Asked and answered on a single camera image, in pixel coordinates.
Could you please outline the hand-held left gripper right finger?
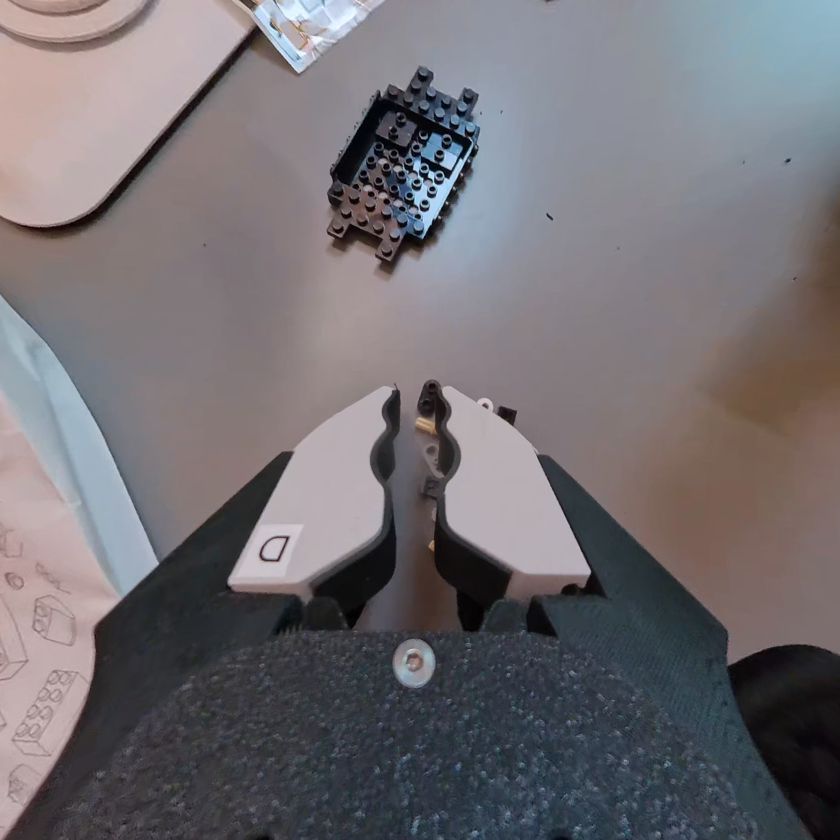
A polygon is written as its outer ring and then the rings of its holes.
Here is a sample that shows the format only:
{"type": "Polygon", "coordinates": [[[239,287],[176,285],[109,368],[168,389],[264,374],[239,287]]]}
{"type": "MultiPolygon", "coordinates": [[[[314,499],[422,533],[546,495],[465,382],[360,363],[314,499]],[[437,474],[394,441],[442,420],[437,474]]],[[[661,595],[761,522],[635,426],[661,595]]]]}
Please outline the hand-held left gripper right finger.
{"type": "Polygon", "coordinates": [[[583,592],[591,566],[531,443],[451,385],[438,393],[435,426],[434,562],[462,629],[479,629],[499,601],[529,607],[536,596],[583,592]]]}

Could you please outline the black honeycomb cushion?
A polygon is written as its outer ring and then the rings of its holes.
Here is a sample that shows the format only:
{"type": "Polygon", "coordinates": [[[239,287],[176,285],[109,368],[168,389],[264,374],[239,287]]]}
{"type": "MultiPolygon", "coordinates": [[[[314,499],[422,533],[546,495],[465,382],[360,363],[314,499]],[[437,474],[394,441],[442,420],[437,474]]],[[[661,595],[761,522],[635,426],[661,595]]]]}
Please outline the black honeycomb cushion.
{"type": "Polygon", "coordinates": [[[763,761],[815,839],[839,838],[839,656],[770,647],[728,667],[763,761]]]}

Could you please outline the cluster of grey tan bricks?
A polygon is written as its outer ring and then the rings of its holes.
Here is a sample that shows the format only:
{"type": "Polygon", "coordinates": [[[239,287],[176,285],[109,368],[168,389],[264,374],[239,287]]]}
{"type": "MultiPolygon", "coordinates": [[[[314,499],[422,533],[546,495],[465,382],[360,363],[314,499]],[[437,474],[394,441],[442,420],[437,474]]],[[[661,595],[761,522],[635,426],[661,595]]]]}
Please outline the cluster of grey tan bricks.
{"type": "Polygon", "coordinates": [[[423,384],[416,411],[425,467],[419,496],[442,522],[437,555],[510,569],[536,450],[510,425],[509,412],[436,380],[423,384]]]}

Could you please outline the opened printed paper bag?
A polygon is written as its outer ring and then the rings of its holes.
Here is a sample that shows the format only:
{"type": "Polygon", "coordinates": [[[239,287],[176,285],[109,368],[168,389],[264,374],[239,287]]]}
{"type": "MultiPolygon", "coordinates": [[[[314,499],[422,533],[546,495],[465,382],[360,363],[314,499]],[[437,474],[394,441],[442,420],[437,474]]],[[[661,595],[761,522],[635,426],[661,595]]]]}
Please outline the opened printed paper bag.
{"type": "Polygon", "coordinates": [[[157,564],[94,416],[46,341],[2,299],[2,838],[77,726],[96,625],[157,564]]]}

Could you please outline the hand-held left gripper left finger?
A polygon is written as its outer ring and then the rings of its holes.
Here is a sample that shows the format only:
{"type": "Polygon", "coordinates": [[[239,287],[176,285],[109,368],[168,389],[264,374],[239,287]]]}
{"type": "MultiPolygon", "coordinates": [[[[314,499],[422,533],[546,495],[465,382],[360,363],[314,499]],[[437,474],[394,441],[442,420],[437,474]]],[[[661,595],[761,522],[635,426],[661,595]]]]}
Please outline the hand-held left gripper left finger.
{"type": "Polygon", "coordinates": [[[233,592],[329,598],[356,624],[396,567],[400,415],[399,389],[384,385],[295,447],[227,578],[233,592]]]}

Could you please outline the grey desk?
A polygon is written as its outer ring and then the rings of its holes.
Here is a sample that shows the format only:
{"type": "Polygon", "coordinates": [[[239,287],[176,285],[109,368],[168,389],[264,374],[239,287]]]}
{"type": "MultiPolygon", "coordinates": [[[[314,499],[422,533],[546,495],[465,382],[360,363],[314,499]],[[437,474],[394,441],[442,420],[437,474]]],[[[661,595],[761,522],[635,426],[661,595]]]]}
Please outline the grey desk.
{"type": "Polygon", "coordinates": [[[838,2],[385,2],[199,101],[89,215],[2,218],[153,536],[217,506],[96,625],[10,838],[812,838],[728,667],[838,654],[838,2]],[[330,169],[420,66],[479,150],[383,264],[328,236],[330,169]],[[428,380],[510,413],[583,592],[462,629],[428,380]],[[353,626],[232,591],[292,451],[384,385],[389,583],[353,626]]]}

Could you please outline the yellow black sticker sheet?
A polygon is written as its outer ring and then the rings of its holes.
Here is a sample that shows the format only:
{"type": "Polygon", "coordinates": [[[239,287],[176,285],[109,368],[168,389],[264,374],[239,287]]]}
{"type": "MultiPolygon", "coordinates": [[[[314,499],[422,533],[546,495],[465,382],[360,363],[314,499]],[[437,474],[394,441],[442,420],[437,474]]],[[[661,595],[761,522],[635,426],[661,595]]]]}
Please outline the yellow black sticker sheet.
{"type": "Polygon", "coordinates": [[[289,66],[300,75],[383,1],[261,1],[250,16],[289,66]]]}

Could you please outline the white book stand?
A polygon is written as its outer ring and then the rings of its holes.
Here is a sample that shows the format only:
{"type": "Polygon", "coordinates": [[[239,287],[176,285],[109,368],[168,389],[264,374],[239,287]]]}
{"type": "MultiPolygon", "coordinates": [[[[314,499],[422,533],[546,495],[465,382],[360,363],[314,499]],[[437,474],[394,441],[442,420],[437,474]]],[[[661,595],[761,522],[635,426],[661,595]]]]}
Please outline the white book stand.
{"type": "Polygon", "coordinates": [[[1,215],[97,209],[255,24],[229,1],[1,2],[1,215]]]}

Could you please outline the black toy chassis plate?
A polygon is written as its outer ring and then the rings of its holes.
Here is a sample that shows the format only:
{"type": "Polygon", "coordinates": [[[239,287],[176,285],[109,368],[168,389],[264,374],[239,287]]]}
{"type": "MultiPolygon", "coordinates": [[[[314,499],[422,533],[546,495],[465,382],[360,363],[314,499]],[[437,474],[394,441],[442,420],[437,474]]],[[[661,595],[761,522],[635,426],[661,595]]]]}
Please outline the black toy chassis plate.
{"type": "Polygon", "coordinates": [[[419,66],[404,87],[376,91],[332,164],[327,234],[366,237],[391,264],[443,223],[479,150],[479,93],[436,87],[419,66]]]}

